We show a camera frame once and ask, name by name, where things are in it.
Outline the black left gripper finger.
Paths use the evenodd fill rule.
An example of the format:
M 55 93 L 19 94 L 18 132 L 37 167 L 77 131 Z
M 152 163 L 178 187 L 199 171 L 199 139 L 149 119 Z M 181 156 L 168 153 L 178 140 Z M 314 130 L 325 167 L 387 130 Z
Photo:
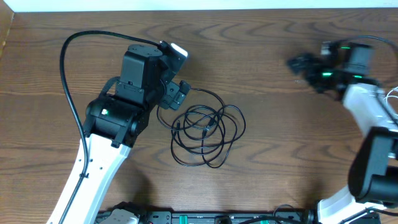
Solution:
M 179 109 L 180 107 L 180 87 L 170 82 L 166 85 L 166 94 L 160 100 L 159 106 L 163 109 Z
M 189 83 L 187 83 L 185 80 L 182 80 L 178 86 L 180 87 L 180 106 L 185 100 L 186 96 L 188 95 L 188 92 L 191 89 L 191 86 Z

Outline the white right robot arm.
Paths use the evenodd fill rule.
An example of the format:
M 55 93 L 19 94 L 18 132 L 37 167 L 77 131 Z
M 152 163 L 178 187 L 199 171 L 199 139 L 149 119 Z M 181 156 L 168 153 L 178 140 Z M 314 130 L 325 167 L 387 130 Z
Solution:
M 320 56 L 300 54 L 287 66 L 317 93 L 335 91 L 352 114 L 364 140 L 348 173 L 348 183 L 317 203 L 306 223 L 378 222 L 397 208 L 397 113 L 380 83 L 369 76 L 373 48 L 349 40 L 325 42 Z

